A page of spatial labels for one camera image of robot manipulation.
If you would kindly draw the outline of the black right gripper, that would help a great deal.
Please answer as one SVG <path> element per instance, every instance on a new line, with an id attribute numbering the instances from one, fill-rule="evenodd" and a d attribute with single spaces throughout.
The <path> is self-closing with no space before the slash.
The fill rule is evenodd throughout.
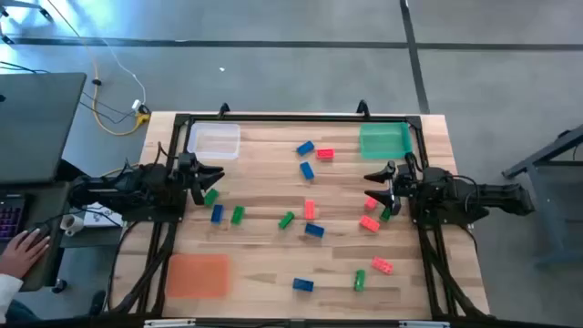
<path id="1" fill-rule="evenodd" d="M 389 160 L 382 170 L 367 174 L 364 178 L 377 183 L 385 183 L 389 180 L 387 190 L 366 190 L 364 194 L 384 206 L 389 206 L 391 215 L 395 216 L 402 208 L 401 198 L 410 194 L 413 184 L 413 167 L 408 160 L 405 164 L 399 165 Z"/>

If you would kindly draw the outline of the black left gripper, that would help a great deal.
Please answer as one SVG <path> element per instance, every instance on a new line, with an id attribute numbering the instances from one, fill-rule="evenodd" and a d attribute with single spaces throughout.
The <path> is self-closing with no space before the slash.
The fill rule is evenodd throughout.
<path id="1" fill-rule="evenodd" d="M 178 155 L 178 171 L 183 186 L 189 191 L 196 205 L 204 204 L 203 190 L 208 190 L 225 176 L 224 168 L 198 162 L 194 153 L 182 152 Z"/>

